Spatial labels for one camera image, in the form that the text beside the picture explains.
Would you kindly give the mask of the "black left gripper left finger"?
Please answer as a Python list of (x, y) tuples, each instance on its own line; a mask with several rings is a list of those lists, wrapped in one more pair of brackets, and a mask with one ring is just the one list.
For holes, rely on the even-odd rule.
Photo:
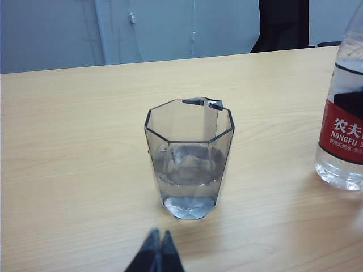
[(160, 271), (160, 233), (152, 228), (125, 271)]

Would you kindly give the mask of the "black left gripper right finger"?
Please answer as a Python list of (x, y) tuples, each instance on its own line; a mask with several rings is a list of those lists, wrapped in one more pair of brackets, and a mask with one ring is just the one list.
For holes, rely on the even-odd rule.
[(157, 254), (157, 271), (184, 272), (178, 250), (172, 239), (171, 232), (166, 230)]

